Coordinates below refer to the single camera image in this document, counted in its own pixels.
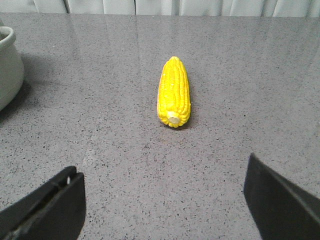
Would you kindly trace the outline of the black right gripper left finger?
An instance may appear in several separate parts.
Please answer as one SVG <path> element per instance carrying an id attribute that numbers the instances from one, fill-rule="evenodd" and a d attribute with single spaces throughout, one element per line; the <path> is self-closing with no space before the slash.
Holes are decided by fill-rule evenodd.
<path id="1" fill-rule="evenodd" d="M 0 238 L 76 240 L 85 218 L 84 174 L 68 166 L 0 212 Z"/>

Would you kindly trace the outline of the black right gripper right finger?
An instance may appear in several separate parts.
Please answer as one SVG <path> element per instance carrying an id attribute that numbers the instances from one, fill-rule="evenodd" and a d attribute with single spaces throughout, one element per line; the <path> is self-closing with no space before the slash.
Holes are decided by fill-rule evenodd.
<path id="1" fill-rule="evenodd" d="M 250 154 L 243 194 L 264 240 L 318 240 L 320 200 Z"/>

